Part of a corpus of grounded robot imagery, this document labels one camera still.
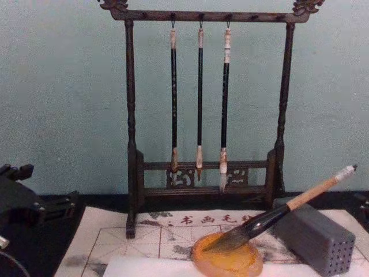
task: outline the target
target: hanging loop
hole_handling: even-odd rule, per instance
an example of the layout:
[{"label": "hanging loop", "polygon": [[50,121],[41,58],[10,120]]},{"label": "hanging loop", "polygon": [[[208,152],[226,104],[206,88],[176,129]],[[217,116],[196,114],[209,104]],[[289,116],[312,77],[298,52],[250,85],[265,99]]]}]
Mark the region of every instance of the hanging loop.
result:
[{"label": "hanging loop", "polygon": [[204,21],[204,14],[200,13],[200,29],[202,29],[202,23]]},{"label": "hanging loop", "polygon": [[172,21],[172,28],[174,29],[174,24],[175,24],[175,13],[171,14],[171,21]]},{"label": "hanging loop", "polygon": [[229,26],[231,25],[231,18],[232,18],[232,14],[229,14],[227,16],[227,28],[229,28]]}]

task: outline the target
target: carved panel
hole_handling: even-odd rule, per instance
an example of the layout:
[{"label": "carved panel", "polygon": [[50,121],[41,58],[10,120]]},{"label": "carved panel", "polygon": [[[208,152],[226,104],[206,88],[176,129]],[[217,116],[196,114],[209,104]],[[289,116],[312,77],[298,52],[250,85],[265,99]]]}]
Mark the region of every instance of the carved panel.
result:
[{"label": "carved panel", "polygon": [[176,174],[175,185],[172,184],[172,170],[167,169],[167,188],[186,189],[195,187],[195,169],[180,169]]},{"label": "carved panel", "polygon": [[104,3],[100,4],[100,7],[104,10],[117,9],[121,12],[126,12],[128,8],[128,0],[103,0]]},{"label": "carved panel", "polygon": [[292,10],[294,15],[301,16],[305,13],[317,13],[319,9],[315,6],[323,5],[325,0],[296,0],[293,5],[295,6]]},{"label": "carved panel", "polygon": [[227,186],[230,188],[244,188],[248,185],[248,169],[228,170],[227,177]]}]

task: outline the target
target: calligraphy brush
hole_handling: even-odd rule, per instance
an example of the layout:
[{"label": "calligraphy brush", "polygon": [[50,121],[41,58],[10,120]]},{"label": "calligraphy brush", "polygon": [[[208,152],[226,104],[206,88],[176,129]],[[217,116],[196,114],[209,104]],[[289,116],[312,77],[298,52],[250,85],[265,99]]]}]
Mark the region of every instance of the calligraphy brush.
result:
[{"label": "calligraphy brush", "polygon": [[171,65],[172,65],[172,185],[176,185],[178,172],[177,153],[177,61],[176,61],[176,33],[174,28],[174,16],[172,15],[171,29]]},{"label": "calligraphy brush", "polygon": [[197,110],[197,180],[200,181],[202,170],[202,45],[204,41],[204,30],[202,29],[202,21],[200,21],[200,29],[198,30],[198,110]]},{"label": "calligraphy brush", "polygon": [[231,52],[231,30],[226,29],[224,34],[224,65],[223,65],[223,100],[221,111],[221,152],[219,160],[220,192],[223,193],[227,184],[227,106],[228,106],[228,77],[229,54]]},{"label": "calligraphy brush", "polygon": [[321,182],[317,186],[298,195],[294,199],[289,200],[289,202],[286,204],[259,214],[244,224],[233,228],[232,230],[224,233],[218,240],[211,243],[204,249],[204,251],[210,250],[212,252],[227,252],[244,245],[250,239],[263,233],[290,211],[297,209],[314,197],[327,191],[332,186],[337,185],[340,181],[354,174],[356,168],[357,165],[348,166],[338,172],[335,176]]}]

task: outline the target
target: wooden brush rack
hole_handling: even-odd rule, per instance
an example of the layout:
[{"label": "wooden brush rack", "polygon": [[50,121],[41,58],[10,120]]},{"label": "wooden brush rack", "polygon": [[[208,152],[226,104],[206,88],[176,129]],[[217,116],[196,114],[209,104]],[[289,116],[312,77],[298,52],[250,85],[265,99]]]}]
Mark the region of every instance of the wooden brush rack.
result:
[{"label": "wooden brush rack", "polygon": [[[194,186],[195,162],[179,162],[177,178],[182,180],[179,185],[171,183],[170,162],[144,162],[144,154],[137,150],[135,142],[135,78],[134,78],[134,44],[133,23],[144,21],[213,21],[213,22],[259,22],[286,24],[286,37],[283,59],[283,72],[280,88],[279,116],[277,138],[274,148],[268,152],[266,160],[228,162],[228,184],[221,198],[242,196],[243,199],[253,199],[264,202],[271,207],[276,196],[284,192],[283,158],[284,158],[284,126],[288,101],[289,77],[291,72],[291,56],[293,32],[296,23],[305,23],[311,13],[316,13],[316,6],[321,6],[324,0],[296,0],[292,13],[248,13],[248,12],[176,12],[157,10],[129,10],[127,0],[105,0],[100,4],[104,10],[109,10],[113,19],[124,20],[126,30],[126,74],[127,74],[127,108],[128,108],[128,190],[129,213],[126,225],[126,237],[135,237],[135,219],[138,211],[144,206],[147,197],[202,197],[219,195],[219,187]],[[203,162],[203,170],[218,169],[219,162]],[[249,169],[266,169],[264,186],[248,185]],[[145,188],[144,172],[147,170],[162,170],[167,175],[165,188]]]}]

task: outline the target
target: hanging brush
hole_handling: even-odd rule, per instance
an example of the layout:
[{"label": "hanging brush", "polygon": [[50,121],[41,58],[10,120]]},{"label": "hanging brush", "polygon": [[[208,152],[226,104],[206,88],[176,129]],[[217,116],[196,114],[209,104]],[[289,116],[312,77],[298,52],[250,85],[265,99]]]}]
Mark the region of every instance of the hanging brush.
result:
[{"label": "hanging brush", "polygon": [[177,153],[177,58],[176,58],[176,33],[174,28],[175,14],[172,14],[171,29],[171,65],[172,65],[172,186],[176,185],[178,172]]},{"label": "hanging brush", "polygon": [[198,30],[198,110],[197,110],[197,180],[200,181],[202,170],[202,48],[204,42],[204,30],[202,29],[202,19],[200,15],[200,29]]},{"label": "hanging brush", "polygon": [[229,22],[224,35],[224,66],[223,66],[223,100],[221,111],[221,152],[219,161],[220,193],[224,192],[227,184],[227,106],[228,106],[228,77],[229,77],[229,54],[231,52],[231,30]]}]

